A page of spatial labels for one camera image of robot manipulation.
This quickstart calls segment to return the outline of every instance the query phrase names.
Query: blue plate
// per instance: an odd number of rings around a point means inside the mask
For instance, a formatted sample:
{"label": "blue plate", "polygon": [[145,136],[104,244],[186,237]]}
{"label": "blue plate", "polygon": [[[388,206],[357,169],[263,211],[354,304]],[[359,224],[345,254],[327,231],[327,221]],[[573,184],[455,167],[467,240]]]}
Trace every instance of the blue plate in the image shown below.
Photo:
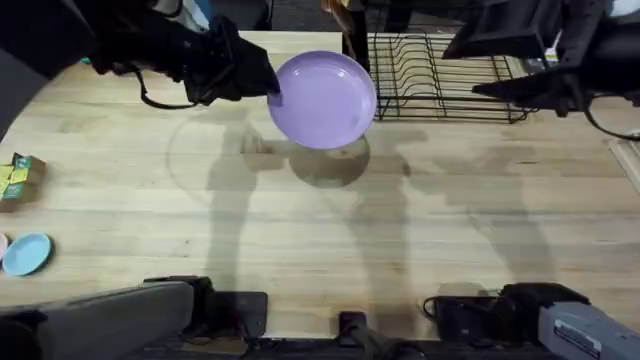
{"label": "blue plate", "polygon": [[13,276],[22,276],[36,271],[51,253],[51,239],[43,233],[19,236],[7,248],[2,259],[2,268]]}

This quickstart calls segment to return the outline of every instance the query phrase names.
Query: light wood tabletop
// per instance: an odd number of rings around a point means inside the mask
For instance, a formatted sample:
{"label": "light wood tabletop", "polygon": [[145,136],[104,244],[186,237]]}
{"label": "light wood tabletop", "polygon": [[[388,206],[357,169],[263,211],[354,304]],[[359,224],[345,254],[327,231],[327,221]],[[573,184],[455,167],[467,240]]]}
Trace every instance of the light wood tabletop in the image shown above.
{"label": "light wood tabletop", "polygon": [[[275,67],[340,50],[338,33],[244,36]],[[147,86],[186,101],[161,75]],[[135,78],[60,75],[0,144],[3,159],[33,154],[49,171],[40,200],[0,215],[0,231],[45,232],[55,256],[29,277],[0,274],[0,304],[197,274],[267,292],[271,336],[330,336],[340,311],[363,310],[387,335],[428,338],[428,296],[553,281],[640,330],[640,196],[581,115],[377,122],[366,140],[314,152],[286,140],[265,102],[162,111],[140,102]]]}

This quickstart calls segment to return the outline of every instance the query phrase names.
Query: black cable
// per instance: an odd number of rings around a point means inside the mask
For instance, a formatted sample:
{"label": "black cable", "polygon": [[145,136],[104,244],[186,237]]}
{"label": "black cable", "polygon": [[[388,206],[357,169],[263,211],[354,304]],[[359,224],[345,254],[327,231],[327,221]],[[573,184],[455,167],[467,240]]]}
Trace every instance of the black cable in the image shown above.
{"label": "black cable", "polygon": [[133,72],[136,75],[136,78],[138,79],[138,83],[140,83],[140,99],[142,99],[143,103],[151,107],[154,107],[156,109],[162,109],[162,110],[183,110],[183,109],[189,109],[198,105],[195,103],[189,104],[189,105],[168,105],[168,104],[162,104],[154,100],[151,100],[147,96],[147,93],[148,93],[147,86],[144,84],[144,78],[142,77],[142,73],[140,72],[140,69],[138,69],[137,67],[131,64],[128,64],[125,66],[129,71]]}
{"label": "black cable", "polygon": [[612,131],[609,131],[609,130],[603,128],[602,126],[600,126],[600,124],[598,124],[598,122],[593,117],[593,115],[591,115],[591,111],[589,111],[589,109],[585,109],[584,116],[591,123],[591,125],[593,125],[593,127],[595,127],[596,129],[602,131],[603,133],[605,133],[607,135],[610,135],[610,136],[613,136],[613,137],[616,137],[616,138],[622,139],[622,140],[628,140],[628,141],[634,141],[634,142],[635,141],[640,141],[640,134],[625,135],[625,134],[614,133]]}
{"label": "black cable", "polygon": [[172,11],[172,12],[168,13],[168,14],[167,14],[167,13],[163,13],[162,11],[154,10],[154,9],[150,9],[150,10],[151,10],[151,11],[153,11],[153,12],[155,12],[155,13],[158,13],[158,14],[162,15],[163,17],[166,17],[166,18],[174,18],[174,17],[179,16],[179,15],[180,15],[180,13],[182,12],[182,9],[183,9],[183,7],[184,7],[184,5],[183,5],[182,1],[183,1],[183,0],[178,0],[178,8],[177,8],[177,9],[175,9],[174,11]]}
{"label": "black cable", "polygon": [[400,352],[403,349],[413,350],[418,354],[420,354],[420,356],[423,359],[425,360],[428,359],[427,354],[425,354],[424,350],[422,350],[420,345],[416,343],[406,341],[406,340],[390,340],[389,342],[391,344],[388,346],[388,348],[385,351],[382,352],[382,354],[380,354],[379,356],[380,360],[398,359],[400,357],[398,352]]}
{"label": "black cable", "polygon": [[422,302],[422,313],[424,314],[424,316],[425,316],[427,319],[429,319],[429,320],[431,320],[431,321],[433,321],[433,322],[436,322],[436,321],[437,321],[436,316],[435,316],[435,314],[433,314],[432,312],[430,312],[429,310],[427,310],[427,305],[428,305],[430,302],[433,302],[433,300],[435,300],[435,298],[436,298],[435,296],[432,296],[432,297],[430,297],[430,298],[426,298],[426,299],[424,299],[424,301]]}
{"label": "black cable", "polygon": [[587,121],[589,121],[594,128],[602,131],[603,133],[609,136],[613,136],[618,139],[627,140],[627,141],[640,141],[640,134],[625,135],[625,134],[615,133],[613,131],[603,128],[596,121],[596,119],[591,114],[591,111],[589,110],[589,105],[587,104],[586,100],[584,99],[584,96],[582,95],[582,91],[580,90],[580,82],[578,80],[578,77],[576,75],[570,75],[567,78],[567,80],[569,85],[571,86],[571,90],[573,92],[573,96],[575,97],[576,105],[578,109],[584,112],[584,116],[587,118]]}
{"label": "black cable", "polygon": [[215,339],[217,339],[216,337],[210,337],[210,338],[207,338],[205,341],[198,342],[198,341],[193,341],[193,339],[196,339],[196,337],[187,338],[184,335],[182,335],[181,333],[178,334],[178,337],[180,338],[180,340],[186,342],[187,344],[191,344],[191,345],[195,345],[195,346],[208,345],[208,344],[211,344]]}

